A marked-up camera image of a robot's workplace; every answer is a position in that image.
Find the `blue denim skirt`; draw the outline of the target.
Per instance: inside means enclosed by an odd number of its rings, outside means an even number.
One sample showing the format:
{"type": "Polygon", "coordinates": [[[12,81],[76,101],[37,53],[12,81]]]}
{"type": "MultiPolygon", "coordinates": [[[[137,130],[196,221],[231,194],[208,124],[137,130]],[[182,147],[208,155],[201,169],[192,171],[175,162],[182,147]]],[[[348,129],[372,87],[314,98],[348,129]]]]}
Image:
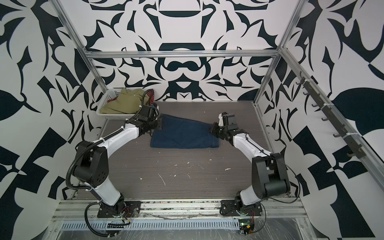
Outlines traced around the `blue denim skirt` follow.
{"type": "Polygon", "coordinates": [[[195,120],[161,115],[162,128],[155,130],[150,146],[158,149],[208,149],[220,146],[210,133],[211,125],[195,120]]]}

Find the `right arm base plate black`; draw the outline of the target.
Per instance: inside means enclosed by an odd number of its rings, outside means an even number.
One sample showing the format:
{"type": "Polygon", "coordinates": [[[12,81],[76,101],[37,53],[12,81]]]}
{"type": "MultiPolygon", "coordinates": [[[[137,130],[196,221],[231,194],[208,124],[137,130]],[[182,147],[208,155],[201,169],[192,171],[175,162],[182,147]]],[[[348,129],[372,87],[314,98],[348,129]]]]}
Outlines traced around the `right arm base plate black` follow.
{"type": "Polygon", "coordinates": [[[253,204],[244,206],[238,200],[221,200],[220,202],[220,215],[224,217],[237,217],[237,216],[261,216],[263,208],[261,204],[253,204]]]}

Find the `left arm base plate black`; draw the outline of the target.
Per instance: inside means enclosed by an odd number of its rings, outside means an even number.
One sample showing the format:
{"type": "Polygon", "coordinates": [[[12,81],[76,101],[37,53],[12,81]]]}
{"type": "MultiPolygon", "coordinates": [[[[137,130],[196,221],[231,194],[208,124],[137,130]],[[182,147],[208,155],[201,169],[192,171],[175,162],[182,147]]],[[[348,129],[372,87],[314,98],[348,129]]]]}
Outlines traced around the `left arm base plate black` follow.
{"type": "Polygon", "coordinates": [[[112,218],[123,216],[123,218],[132,218],[140,213],[141,204],[141,201],[120,201],[114,206],[101,203],[97,217],[112,218]]]}

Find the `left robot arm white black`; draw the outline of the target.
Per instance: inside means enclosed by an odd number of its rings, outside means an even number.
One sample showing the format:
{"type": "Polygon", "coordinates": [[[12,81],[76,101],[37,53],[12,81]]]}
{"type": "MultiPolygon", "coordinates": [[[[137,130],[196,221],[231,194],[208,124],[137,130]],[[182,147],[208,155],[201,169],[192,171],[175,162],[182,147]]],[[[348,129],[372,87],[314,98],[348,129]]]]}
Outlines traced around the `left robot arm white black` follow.
{"type": "Polygon", "coordinates": [[[97,198],[98,204],[121,211],[124,196],[109,178],[109,157],[128,142],[161,127],[158,105],[144,105],[118,130],[93,142],[81,142],[66,174],[67,188],[87,190],[97,198]]]}

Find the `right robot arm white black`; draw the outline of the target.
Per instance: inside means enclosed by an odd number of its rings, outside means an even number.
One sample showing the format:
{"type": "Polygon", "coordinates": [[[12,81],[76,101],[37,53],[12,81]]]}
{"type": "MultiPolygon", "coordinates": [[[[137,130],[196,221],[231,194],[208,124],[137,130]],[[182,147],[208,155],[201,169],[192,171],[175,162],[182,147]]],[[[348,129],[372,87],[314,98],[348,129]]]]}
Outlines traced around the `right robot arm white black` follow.
{"type": "Polygon", "coordinates": [[[210,133],[240,150],[252,164],[251,185],[235,198],[239,209],[290,192],[288,167],[283,156],[257,144],[249,133],[238,127],[235,115],[219,114],[219,121],[213,123],[210,133]]]}

